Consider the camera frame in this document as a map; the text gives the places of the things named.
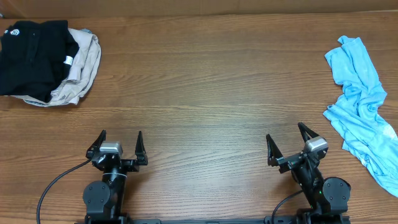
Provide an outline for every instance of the wooden table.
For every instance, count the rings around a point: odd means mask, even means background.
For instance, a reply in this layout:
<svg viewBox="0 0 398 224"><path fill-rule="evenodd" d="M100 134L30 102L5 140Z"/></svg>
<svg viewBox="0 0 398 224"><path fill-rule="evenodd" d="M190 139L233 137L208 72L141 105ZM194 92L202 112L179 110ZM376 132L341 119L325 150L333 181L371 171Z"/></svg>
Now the wooden table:
<svg viewBox="0 0 398 224"><path fill-rule="evenodd" d="M0 20L0 30L15 20ZM0 97L0 223L35 223L44 188L83 162L102 129L132 158L139 130L149 165L129 174L133 218L263 218L299 186L266 162L266 134L285 155L302 150L297 122L330 145L325 177L351 186L352 223L395 223L382 189L323 117L341 95L324 58L341 35L360 37L388 92L380 114L398 127L398 13L70 19L99 37L102 58L78 106L39 108ZM58 181L42 223L82 220L85 166ZM303 195L278 214L307 207Z"/></svg>

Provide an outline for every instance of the crumpled blue cloth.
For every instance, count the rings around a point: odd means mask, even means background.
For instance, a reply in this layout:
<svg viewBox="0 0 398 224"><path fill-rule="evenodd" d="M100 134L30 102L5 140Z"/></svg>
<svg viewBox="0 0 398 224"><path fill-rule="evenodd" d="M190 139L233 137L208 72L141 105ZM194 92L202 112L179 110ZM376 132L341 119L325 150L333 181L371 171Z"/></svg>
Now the crumpled blue cloth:
<svg viewBox="0 0 398 224"><path fill-rule="evenodd" d="M360 38L342 36L325 58L343 94L323 115L344 139L343 149L368 168L376 182L398 197L398 139L377 113L387 93Z"/></svg>

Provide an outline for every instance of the stack of folded clothes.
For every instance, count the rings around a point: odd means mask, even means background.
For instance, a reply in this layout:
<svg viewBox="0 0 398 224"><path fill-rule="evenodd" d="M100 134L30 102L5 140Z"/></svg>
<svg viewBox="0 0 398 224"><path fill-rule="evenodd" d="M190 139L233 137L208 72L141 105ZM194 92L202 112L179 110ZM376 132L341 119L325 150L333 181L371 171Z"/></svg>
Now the stack of folded clothes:
<svg viewBox="0 0 398 224"><path fill-rule="evenodd" d="M1 39L0 95L37 106L78 104L101 58L97 36L67 21L19 21Z"/></svg>

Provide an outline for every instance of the folded cloth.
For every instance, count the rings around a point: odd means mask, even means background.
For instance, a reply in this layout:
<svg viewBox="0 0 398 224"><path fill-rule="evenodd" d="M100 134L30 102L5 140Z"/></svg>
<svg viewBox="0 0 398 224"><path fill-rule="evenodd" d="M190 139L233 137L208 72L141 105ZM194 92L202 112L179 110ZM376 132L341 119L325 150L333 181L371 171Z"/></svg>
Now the folded cloth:
<svg viewBox="0 0 398 224"><path fill-rule="evenodd" d="M43 102L68 76L79 48L68 21L18 21L1 43L0 95L29 95Z"/></svg>
<svg viewBox="0 0 398 224"><path fill-rule="evenodd" d="M79 45L79 51L73 59L69 76L61 82L60 86L51 92L52 99L45 103L29 96L15 96L26 103L36 106L58 106L73 103L78 104L79 99L91 88L100 65L101 47L94 34L84 31L69 29L69 32Z"/></svg>
<svg viewBox="0 0 398 224"><path fill-rule="evenodd" d="M398 197L398 139L377 113L387 93L360 38L342 36L325 57L343 94L323 115L344 139L343 149L368 168L376 182Z"/></svg>

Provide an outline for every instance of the black cloth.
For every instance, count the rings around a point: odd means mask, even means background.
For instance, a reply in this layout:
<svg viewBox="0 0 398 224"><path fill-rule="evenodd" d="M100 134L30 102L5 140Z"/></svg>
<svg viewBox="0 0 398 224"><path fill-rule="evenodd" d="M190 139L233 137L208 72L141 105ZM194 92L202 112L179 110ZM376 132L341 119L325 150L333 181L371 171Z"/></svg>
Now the black cloth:
<svg viewBox="0 0 398 224"><path fill-rule="evenodd" d="M68 21L18 21L1 44L0 95L29 95L46 103L69 74L66 56L75 57L79 49Z"/></svg>

